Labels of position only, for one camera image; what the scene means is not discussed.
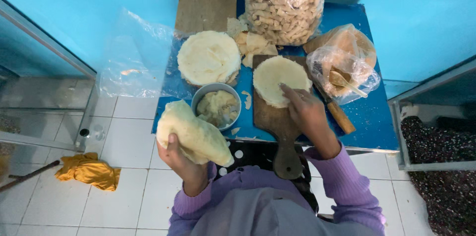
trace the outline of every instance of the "wooden board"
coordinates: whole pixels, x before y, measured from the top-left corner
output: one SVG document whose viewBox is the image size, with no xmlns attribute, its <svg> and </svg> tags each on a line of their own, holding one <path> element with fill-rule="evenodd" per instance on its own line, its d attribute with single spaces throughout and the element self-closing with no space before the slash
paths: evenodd
<svg viewBox="0 0 476 236">
<path fill-rule="evenodd" d="M 237 17 L 237 0 L 178 0 L 175 29 L 181 32 L 227 31 Z"/>
<path fill-rule="evenodd" d="M 253 57 L 253 70 L 261 62 L 274 55 L 255 55 Z M 311 75 L 307 70 L 306 57 L 303 56 L 283 56 L 293 60 L 304 67 L 307 77 Z M 295 179 L 301 176 L 302 166 L 298 154 L 294 149 L 294 141 L 301 135 L 301 131 L 296 126 L 289 115 L 289 109 L 277 109 L 266 104 L 265 100 L 259 97 L 256 90 L 253 90 L 253 123 L 256 127 L 270 132 L 278 142 L 278 150 L 273 161 L 273 169 L 277 176 L 283 179 Z"/>
</svg>

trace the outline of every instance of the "plastic bag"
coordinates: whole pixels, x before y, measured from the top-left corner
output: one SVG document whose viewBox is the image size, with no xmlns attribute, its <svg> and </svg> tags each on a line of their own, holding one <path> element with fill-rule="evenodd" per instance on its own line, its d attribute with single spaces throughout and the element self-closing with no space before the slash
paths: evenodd
<svg viewBox="0 0 476 236">
<path fill-rule="evenodd" d="M 252 31 L 276 45 L 302 45 L 317 31 L 324 0 L 245 0 Z"/>
<path fill-rule="evenodd" d="M 374 45 L 354 25 L 336 27 L 312 39 L 304 48 L 306 52 L 315 49 L 307 55 L 309 72 L 339 105 L 352 102 L 361 96 L 347 87 L 331 84 L 331 70 L 340 73 L 350 84 L 367 94 L 378 88 L 380 76 L 374 70 L 377 62 Z"/>
<path fill-rule="evenodd" d="M 189 35 L 123 9 L 106 44 L 96 81 L 99 95 L 192 99 L 198 88 L 182 79 L 177 63 Z"/>
</svg>

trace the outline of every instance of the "blue wall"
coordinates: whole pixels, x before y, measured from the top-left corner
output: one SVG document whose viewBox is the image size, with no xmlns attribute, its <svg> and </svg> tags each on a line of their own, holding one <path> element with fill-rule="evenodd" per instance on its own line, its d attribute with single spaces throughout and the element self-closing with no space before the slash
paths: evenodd
<svg viewBox="0 0 476 236">
<path fill-rule="evenodd" d="M 178 3 L 178 0 L 8 1 L 95 69 L 122 7 L 150 22 L 174 26 Z M 417 84 L 476 53 L 476 20 L 472 13 L 476 10 L 476 0 L 328 1 L 365 4 L 386 80 Z"/>
</svg>

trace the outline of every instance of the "knife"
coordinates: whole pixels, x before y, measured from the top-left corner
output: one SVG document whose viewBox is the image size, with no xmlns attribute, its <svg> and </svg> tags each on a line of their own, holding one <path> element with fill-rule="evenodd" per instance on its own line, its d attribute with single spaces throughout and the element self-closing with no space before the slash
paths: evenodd
<svg viewBox="0 0 476 236">
<path fill-rule="evenodd" d="M 349 120 L 345 112 L 337 105 L 337 103 L 332 99 L 325 91 L 320 82 L 312 79 L 314 87 L 319 91 L 321 96 L 324 98 L 324 104 L 327 105 L 327 109 L 332 114 L 332 117 L 336 120 L 336 123 L 340 128 L 346 133 L 346 135 L 354 132 L 356 128 L 354 124 Z"/>
</svg>

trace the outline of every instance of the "hand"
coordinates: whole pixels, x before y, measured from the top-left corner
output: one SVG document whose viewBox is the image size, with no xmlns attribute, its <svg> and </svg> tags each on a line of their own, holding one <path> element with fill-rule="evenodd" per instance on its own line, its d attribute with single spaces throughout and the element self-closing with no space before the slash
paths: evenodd
<svg viewBox="0 0 476 236">
<path fill-rule="evenodd" d="M 176 134 L 169 134 L 167 148 L 157 141 L 160 158 L 183 180 L 183 191 L 190 197 L 197 196 L 208 185 L 207 164 L 196 165 L 182 154 L 179 138 Z"/>
<path fill-rule="evenodd" d="M 340 144 L 336 135 L 327 123 L 324 104 L 320 99 L 303 89 L 292 89 L 285 84 L 280 85 L 288 98 L 289 114 L 314 147 L 325 160 L 336 157 L 340 152 Z"/>
</svg>

